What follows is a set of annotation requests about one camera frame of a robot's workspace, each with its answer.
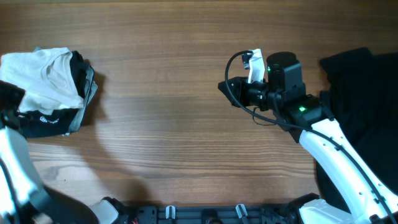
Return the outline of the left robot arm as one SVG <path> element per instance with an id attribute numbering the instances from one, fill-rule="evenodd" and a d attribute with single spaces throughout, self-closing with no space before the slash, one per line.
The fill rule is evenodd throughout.
<path id="1" fill-rule="evenodd" d="M 109 201 L 87 206 L 44 184 L 20 129 L 23 96 L 23 89 L 1 82 L 1 220 L 33 223 L 46 215 L 53 223 L 116 223 L 119 212 Z"/>

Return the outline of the beige t-shirt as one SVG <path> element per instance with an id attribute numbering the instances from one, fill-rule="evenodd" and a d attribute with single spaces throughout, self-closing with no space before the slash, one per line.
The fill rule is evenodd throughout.
<path id="1" fill-rule="evenodd" d="M 72 52 L 64 48 L 9 53 L 1 57 L 1 80 L 25 90 L 20 112 L 80 109 L 83 98 L 72 78 Z"/>

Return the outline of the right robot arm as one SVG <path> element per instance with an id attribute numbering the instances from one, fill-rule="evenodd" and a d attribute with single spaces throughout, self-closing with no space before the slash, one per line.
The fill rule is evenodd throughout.
<path id="1" fill-rule="evenodd" d="M 263 58 L 243 50 L 227 62 L 219 90 L 235 107 L 280 126 L 320 164 L 348 211 L 317 194 L 289 204 L 291 223 L 397 223 L 397 195 L 362 160 L 331 111 L 308 94 L 302 66 L 292 52 Z"/>

